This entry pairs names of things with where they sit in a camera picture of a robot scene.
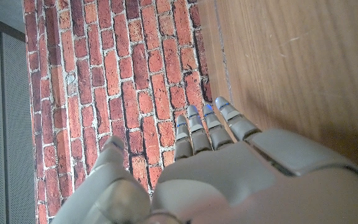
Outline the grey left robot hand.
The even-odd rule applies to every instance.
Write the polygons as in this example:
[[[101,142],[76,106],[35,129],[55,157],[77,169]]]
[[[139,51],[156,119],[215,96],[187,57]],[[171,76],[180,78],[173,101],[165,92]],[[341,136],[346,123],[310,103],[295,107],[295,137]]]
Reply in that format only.
[[[358,223],[357,165],[298,134],[261,131],[223,97],[177,118],[174,161],[153,194],[123,155],[111,136],[53,222]]]

